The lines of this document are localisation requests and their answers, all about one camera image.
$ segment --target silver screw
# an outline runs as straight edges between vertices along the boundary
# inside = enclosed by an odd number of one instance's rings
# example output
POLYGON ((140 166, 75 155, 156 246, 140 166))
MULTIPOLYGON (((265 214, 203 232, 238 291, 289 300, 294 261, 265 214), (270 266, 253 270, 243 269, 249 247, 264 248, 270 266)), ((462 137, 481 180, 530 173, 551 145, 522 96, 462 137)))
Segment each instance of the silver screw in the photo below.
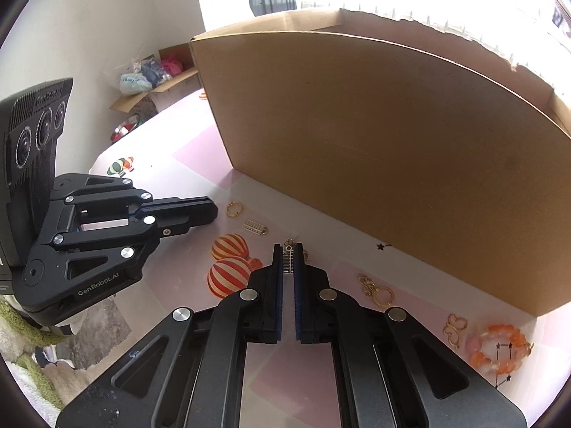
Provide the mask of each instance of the silver screw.
POLYGON ((121 257, 125 257, 125 259, 129 259, 130 257, 133 257, 133 254, 135 254, 135 250, 133 248, 131 248, 130 246, 127 246, 126 248, 123 248, 121 250, 121 257))
POLYGON ((258 292, 252 288, 240 291, 240 297, 245 301, 253 301, 258 297, 258 292))
POLYGON ((172 313, 172 317, 177 322, 184 322, 190 318, 191 312, 186 307, 179 307, 172 313))
POLYGON ((400 307, 393 307, 389 310, 388 315, 389 319, 394 320, 395 322, 402 322, 406 319, 406 311, 400 307))
POLYGON ((332 290, 331 288, 324 288, 319 291, 319 297, 324 301, 333 301, 337 299, 337 291, 332 290))

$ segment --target plastic bag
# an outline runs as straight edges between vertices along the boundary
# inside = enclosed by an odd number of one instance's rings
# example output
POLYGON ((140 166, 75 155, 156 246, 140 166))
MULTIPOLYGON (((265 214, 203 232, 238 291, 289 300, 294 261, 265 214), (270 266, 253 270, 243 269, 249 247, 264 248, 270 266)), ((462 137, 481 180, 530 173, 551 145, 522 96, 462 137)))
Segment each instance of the plastic bag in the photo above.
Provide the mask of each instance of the plastic bag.
POLYGON ((150 92, 152 84, 142 74, 122 74, 119 80, 119 90, 125 96, 150 92))
POLYGON ((141 61, 141 73, 152 84, 153 88, 172 79, 172 76, 165 71, 156 58, 143 59, 143 61, 141 61))
POLYGON ((178 76, 182 72, 182 62, 175 58, 174 53, 166 61, 161 61, 162 66, 171 76, 178 76))

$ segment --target red striped hot air balloon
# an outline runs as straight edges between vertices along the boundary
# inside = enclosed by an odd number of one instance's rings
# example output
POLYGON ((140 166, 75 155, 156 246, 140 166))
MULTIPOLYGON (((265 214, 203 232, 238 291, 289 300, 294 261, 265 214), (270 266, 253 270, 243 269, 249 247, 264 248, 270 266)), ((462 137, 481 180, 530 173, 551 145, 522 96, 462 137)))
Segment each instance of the red striped hot air balloon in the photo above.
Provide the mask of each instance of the red striped hot air balloon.
POLYGON ((208 272, 208 287, 219 298, 225 298, 248 285, 252 273, 242 257, 226 257, 215 262, 208 272))
POLYGON ((236 233, 216 238, 212 244, 212 257, 219 261, 232 256, 248 259, 249 250, 246 240, 236 233))

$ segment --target open cardboard box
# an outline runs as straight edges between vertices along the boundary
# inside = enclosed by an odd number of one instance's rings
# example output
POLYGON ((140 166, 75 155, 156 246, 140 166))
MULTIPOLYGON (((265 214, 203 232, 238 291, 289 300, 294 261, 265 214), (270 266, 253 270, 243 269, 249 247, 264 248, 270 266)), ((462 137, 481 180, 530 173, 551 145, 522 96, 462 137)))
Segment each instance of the open cardboard box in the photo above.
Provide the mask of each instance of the open cardboard box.
POLYGON ((190 46, 237 170, 535 316, 571 301, 571 114, 532 72, 345 10, 190 46))
POLYGON ((109 106, 109 109, 127 113, 138 112, 137 108, 145 111, 150 109, 152 114, 145 113, 144 115, 153 115, 198 90, 201 87, 197 75, 198 69, 194 65, 188 44, 175 45, 159 50, 161 60, 168 59, 171 54, 175 54, 176 58, 182 63, 184 69, 182 73, 150 92, 122 96, 109 106))

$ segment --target pink bead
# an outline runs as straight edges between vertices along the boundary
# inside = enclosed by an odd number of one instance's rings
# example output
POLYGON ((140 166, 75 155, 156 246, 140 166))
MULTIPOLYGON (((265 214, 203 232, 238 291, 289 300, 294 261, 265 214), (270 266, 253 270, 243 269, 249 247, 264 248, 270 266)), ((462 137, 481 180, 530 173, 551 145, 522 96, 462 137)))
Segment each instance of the pink bead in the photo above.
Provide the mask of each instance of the pink bead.
POLYGON ((468 354, 477 353, 482 349, 482 340, 477 336, 470 336, 466 339, 466 344, 464 345, 466 352, 468 354))

